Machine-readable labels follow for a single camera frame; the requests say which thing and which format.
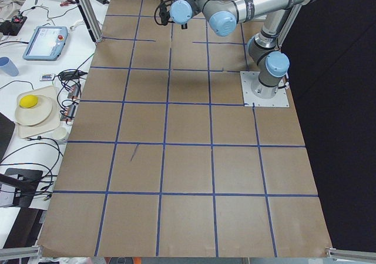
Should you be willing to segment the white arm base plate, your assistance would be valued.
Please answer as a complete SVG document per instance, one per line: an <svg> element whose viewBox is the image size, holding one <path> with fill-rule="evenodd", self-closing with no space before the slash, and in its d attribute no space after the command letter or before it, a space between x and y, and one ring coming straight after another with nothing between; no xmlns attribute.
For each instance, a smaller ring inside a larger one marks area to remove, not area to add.
<svg viewBox="0 0 376 264"><path fill-rule="evenodd" d="M273 89L264 88L261 84L257 85L259 72L241 71L240 77L245 106L267 108L290 107L283 78L280 79L278 87Z"/></svg>

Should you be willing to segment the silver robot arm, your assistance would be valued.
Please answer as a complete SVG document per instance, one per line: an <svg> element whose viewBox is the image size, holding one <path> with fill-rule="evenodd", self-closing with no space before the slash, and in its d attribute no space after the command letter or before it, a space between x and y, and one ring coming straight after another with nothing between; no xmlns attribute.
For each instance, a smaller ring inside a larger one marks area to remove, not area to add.
<svg viewBox="0 0 376 264"><path fill-rule="evenodd" d="M277 51L278 37L291 21L295 8L316 0L175 0L167 16L185 25L202 13L218 36L230 35L236 26L266 16L261 31L247 43L247 50L260 72L251 84L255 96L273 98L278 85L289 69L288 57Z"/></svg>

